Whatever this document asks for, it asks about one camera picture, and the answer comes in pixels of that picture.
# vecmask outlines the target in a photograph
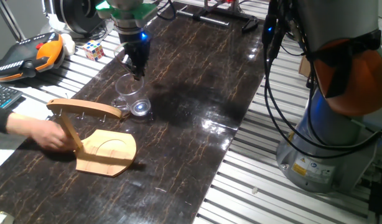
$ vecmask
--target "human hand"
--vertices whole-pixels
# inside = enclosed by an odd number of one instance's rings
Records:
[[[75,141],[53,121],[34,121],[30,136],[38,145],[47,150],[65,152],[76,149]]]

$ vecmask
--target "rubik's cube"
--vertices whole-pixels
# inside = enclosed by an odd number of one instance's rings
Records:
[[[83,46],[86,57],[90,60],[97,61],[104,56],[103,46],[97,41],[91,40]]]

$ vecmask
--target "orange handheld controller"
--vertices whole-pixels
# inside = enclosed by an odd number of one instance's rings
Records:
[[[40,34],[13,45],[0,60],[0,82],[34,77],[37,73],[58,68],[64,58],[61,35]]]

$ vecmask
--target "blue led light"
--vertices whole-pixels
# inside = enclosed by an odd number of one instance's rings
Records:
[[[141,39],[142,39],[142,40],[147,39],[147,35],[146,35],[145,33],[141,33]]]

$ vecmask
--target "glass cup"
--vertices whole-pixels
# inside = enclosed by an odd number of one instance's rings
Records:
[[[119,97],[113,100],[112,105],[123,114],[130,111],[135,116],[144,116],[151,109],[144,89],[144,77],[137,81],[130,73],[125,74],[116,81],[115,90]]]

